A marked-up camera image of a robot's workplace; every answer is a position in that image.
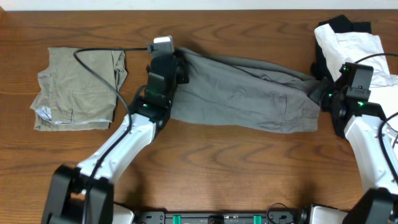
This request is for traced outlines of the grey shorts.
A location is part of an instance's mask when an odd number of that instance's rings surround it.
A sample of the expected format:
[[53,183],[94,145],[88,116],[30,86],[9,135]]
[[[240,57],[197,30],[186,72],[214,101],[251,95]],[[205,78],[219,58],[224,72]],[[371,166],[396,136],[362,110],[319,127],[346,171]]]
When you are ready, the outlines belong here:
[[177,87],[173,119],[284,134],[318,129],[320,107],[307,96],[319,83],[313,76],[262,60],[178,52],[190,81]]

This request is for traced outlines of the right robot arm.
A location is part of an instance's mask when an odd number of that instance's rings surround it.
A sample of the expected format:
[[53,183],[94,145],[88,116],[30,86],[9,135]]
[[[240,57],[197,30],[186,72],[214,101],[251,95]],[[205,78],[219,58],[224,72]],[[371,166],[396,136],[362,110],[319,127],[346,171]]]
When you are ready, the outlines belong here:
[[344,63],[334,81],[322,80],[309,93],[322,111],[331,114],[337,136],[352,147],[364,195],[347,212],[312,204],[297,217],[297,223],[397,223],[397,156],[381,105],[369,102],[374,69],[359,63]]

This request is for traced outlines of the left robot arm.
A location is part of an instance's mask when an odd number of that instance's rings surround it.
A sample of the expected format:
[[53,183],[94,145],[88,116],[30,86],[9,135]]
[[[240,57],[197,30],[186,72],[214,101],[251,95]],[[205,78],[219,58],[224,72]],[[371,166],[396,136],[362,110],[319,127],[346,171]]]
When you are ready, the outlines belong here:
[[186,60],[177,54],[153,57],[147,72],[147,85],[114,134],[76,167],[61,165],[53,173],[43,224],[133,223],[134,212],[114,202],[114,186],[167,124],[177,85],[189,82]]

